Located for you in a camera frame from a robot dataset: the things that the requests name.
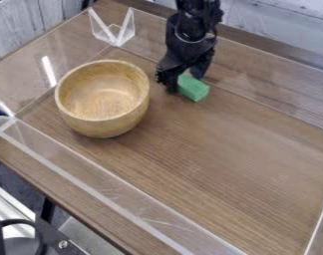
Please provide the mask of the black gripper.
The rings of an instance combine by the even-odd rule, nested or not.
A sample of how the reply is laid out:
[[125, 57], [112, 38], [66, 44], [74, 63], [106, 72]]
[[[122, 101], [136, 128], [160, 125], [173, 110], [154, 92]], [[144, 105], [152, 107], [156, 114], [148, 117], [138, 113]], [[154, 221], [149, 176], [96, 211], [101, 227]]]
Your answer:
[[166, 19], [165, 54], [157, 64], [156, 79], [172, 94], [178, 92], [178, 76], [185, 70], [201, 80], [211, 66], [215, 55], [216, 36], [209, 35], [199, 42], [186, 42], [176, 33], [178, 17]]

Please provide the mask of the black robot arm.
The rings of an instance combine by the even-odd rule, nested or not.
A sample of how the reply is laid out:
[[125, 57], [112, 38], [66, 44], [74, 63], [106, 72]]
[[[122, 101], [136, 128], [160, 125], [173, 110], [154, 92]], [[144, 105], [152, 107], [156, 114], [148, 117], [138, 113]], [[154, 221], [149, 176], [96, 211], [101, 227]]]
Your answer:
[[165, 54], [157, 64], [156, 80], [178, 92], [177, 79], [189, 71], [201, 80], [217, 45], [217, 28], [224, 11], [220, 0], [174, 0], [176, 12], [165, 23]]

